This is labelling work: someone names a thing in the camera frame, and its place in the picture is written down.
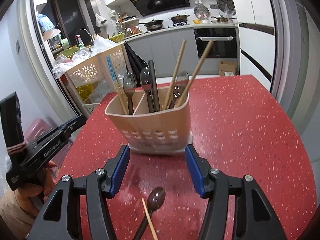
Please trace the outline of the person's left hand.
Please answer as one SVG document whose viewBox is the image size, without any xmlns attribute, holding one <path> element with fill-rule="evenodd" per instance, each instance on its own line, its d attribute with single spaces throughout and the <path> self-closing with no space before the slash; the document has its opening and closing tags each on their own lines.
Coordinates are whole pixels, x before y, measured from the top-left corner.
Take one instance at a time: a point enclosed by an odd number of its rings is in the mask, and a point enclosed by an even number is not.
<svg viewBox="0 0 320 240">
<path fill-rule="evenodd" d="M 27 183 L 23 187 L 15 190 L 15 199 L 17 204 L 26 214 L 30 215 L 31 217 L 36 217 L 39 214 L 39 210 L 33 204 L 31 198 L 37 197 L 43 192 L 44 198 L 46 199 L 55 187 L 55 183 L 52 178 L 53 168 L 56 168 L 56 165 L 53 161 L 50 161 L 44 169 L 45 178 L 42 186 Z"/>
</svg>

